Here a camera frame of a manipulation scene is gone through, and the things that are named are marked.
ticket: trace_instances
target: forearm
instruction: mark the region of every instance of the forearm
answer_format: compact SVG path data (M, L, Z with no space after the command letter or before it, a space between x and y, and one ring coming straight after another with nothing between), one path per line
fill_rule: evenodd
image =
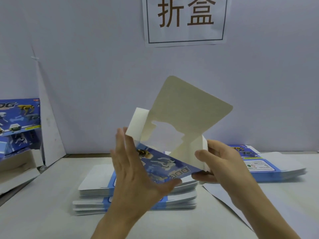
M260 188L240 199L240 207L259 239L300 239Z
M125 239L134 224L134 221L121 220L106 213L99 221L91 239Z

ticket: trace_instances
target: white table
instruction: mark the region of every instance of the white table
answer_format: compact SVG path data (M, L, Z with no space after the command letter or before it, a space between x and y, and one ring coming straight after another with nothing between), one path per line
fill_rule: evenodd
M309 173L296 182L261 184L291 205L298 205L319 221L319 155L294 154ZM103 216L71 215L71 202L87 172L110 158L63 158L0 207L2 239L81 239L90 238ZM134 226L133 238L257 238L236 215L197 187L194 210L151 211Z

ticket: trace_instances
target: sign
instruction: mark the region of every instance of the sign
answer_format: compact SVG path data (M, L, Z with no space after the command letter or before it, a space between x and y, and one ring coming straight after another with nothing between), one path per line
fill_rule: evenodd
M226 42L231 0L142 0L146 47Z

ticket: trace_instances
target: right hand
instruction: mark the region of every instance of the right hand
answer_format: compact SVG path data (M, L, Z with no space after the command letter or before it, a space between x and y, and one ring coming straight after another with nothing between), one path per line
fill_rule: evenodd
M198 150L195 156L208 165L211 173L193 173L193 179L220 183L237 207L238 200L261 191L237 150L216 140L208 140L207 143L208 151Z

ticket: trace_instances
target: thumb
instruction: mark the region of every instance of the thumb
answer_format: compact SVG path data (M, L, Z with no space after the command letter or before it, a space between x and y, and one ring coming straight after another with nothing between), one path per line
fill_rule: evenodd
M205 162L212 171L216 167L216 163L221 160L220 157L213 155L207 150L197 150L195 156L199 161Z
M168 195L173 189L175 186L181 184L182 181L181 179L172 179L170 181L167 181L166 183L163 183L163 184L159 184L159 189L161 191L161 194L163 196L165 195Z

